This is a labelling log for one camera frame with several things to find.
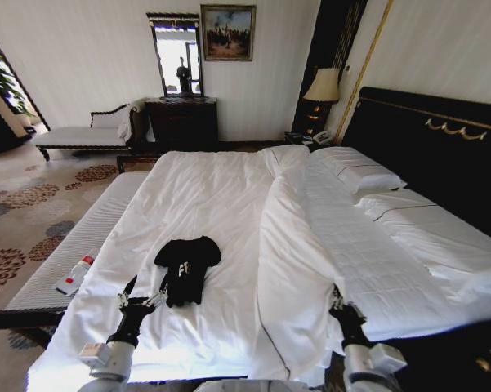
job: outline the wall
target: wall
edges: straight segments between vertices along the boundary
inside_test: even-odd
[[[386,3],[368,2],[373,12],[362,19],[347,61],[354,80]],[[327,125],[333,134],[353,85],[341,86]],[[491,103],[491,0],[394,0],[361,86]]]
[[[7,104],[3,101],[1,96],[0,96],[0,115],[4,120],[6,120],[7,125],[9,126],[10,129],[13,130],[15,135],[17,135],[18,137],[27,135],[27,132],[20,125],[20,122],[15,117],[13,112],[11,112],[11,110],[9,109]]]
[[[163,94],[146,12],[199,13],[199,0],[1,0],[0,47],[51,127]],[[211,0],[210,3],[243,3]],[[253,62],[203,62],[222,140],[289,131],[319,0],[257,5]]]

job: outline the white bottle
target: white bottle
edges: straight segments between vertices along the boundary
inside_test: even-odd
[[[61,292],[65,296],[70,296],[75,293],[83,282],[83,277],[91,268],[96,256],[98,255],[98,249],[91,249],[82,259],[76,263],[73,269],[65,275],[62,279],[55,283],[53,288],[58,292]]]

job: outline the dresser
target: dresser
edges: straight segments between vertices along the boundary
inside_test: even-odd
[[[216,99],[162,97],[145,103],[157,152],[214,151],[218,144]]]

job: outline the folded black shirt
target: folded black shirt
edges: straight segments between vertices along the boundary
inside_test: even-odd
[[[220,248],[209,237],[169,241],[154,259],[156,265],[167,267],[160,288],[167,287],[167,306],[183,306],[189,302],[201,304],[207,268],[220,260]]]

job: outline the picture frame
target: picture frame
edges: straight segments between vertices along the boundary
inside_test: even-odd
[[[252,61],[256,6],[202,4],[205,61]]]

